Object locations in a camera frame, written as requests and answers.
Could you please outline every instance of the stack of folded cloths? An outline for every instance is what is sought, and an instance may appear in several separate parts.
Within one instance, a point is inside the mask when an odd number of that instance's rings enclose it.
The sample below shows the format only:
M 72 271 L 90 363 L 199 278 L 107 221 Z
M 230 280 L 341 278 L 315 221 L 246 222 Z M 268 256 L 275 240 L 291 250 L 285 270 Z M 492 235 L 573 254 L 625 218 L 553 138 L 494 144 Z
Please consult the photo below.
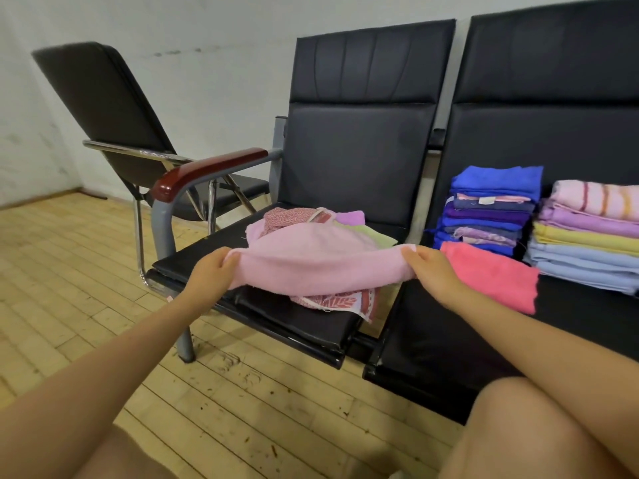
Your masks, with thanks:
M 543 274 L 636 294 L 639 186 L 557 181 L 524 260 Z
M 434 247 L 461 241 L 512 256 L 539 201 L 542 172 L 543 167 L 466 168 L 452 179 Z

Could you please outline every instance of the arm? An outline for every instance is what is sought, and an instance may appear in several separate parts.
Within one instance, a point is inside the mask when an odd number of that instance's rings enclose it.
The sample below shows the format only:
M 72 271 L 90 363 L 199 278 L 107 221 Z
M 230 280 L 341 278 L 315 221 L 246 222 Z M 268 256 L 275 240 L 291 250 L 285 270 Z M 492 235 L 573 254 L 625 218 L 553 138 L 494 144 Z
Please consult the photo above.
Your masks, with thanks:
M 404 258 L 434 298 L 639 476 L 639 363 L 470 289 L 437 250 L 407 249 Z
M 68 478 L 182 331 L 228 289 L 238 257 L 202 258 L 185 290 L 133 328 L 86 354 L 0 412 L 3 477 Z

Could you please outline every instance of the wooden armrest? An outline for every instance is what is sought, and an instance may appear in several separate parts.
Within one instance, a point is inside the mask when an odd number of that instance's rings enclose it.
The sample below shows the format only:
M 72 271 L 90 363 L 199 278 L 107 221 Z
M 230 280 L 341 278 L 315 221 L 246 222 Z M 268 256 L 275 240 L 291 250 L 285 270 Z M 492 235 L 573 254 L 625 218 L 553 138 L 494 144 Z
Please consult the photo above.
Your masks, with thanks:
M 203 176 L 219 173 L 237 166 L 246 165 L 268 156 L 261 148 L 248 148 L 203 160 L 191 161 L 165 173 L 155 182 L 151 195 L 157 201 L 169 203 L 175 200 L 182 188 Z

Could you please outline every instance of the backrest cushion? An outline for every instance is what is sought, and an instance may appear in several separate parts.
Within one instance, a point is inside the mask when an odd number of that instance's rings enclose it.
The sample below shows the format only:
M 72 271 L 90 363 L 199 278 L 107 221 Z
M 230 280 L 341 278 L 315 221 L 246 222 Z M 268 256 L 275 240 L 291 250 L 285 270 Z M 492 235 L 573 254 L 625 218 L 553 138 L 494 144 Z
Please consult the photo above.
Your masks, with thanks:
M 410 225 L 454 21 L 298 40 L 279 199 Z
M 175 153 L 117 50 L 85 42 L 42 48 L 33 57 L 89 138 Z M 166 172 L 159 161 L 112 152 L 105 156 L 122 179 L 145 188 Z
M 468 165 L 639 184 L 639 0 L 472 18 L 427 228 Z

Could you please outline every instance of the black chair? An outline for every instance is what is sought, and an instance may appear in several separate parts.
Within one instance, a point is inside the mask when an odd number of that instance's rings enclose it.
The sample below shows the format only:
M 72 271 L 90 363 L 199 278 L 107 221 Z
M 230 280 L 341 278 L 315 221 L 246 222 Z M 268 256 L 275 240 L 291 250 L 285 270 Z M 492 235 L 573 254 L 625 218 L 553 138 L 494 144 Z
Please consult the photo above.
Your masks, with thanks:
M 639 184 L 638 51 L 639 0 L 474 16 L 427 228 L 470 164 L 544 165 L 546 196 L 559 179 Z M 536 319 L 639 360 L 639 300 L 547 276 L 538 290 Z M 484 386 L 518 374 L 410 281 L 364 378 L 463 423 Z
M 179 292 L 201 257 L 246 247 L 246 226 L 274 207 L 363 210 L 368 225 L 404 241 L 454 26 L 447 20 L 299 39 L 283 152 L 241 151 L 161 178 L 151 191 L 152 222 L 164 258 L 147 279 Z M 166 215 L 183 188 L 268 160 L 281 167 L 274 205 L 176 253 Z M 356 314 L 307 309 L 259 289 L 229 292 L 216 309 L 337 368 L 354 341 L 370 339 L 358 333 Z M 194 359 L 188 331 L 181 343 L 183 360 Z
M 167 171 L 192 160 L 177 155 L 155 112 L 122 56 L 96 42 L 72 43 L 33 52 L 33 58 L 86 135 L 86 147 L 101 151 L 133 195 L 138 262 L 144 272 L 140 202 L 153 205 L 150 192 Z M 268 193 L 268 182 L 241 175 L 225 175 L 189 188 L 172 209 L 175 217 L 208 221 Z

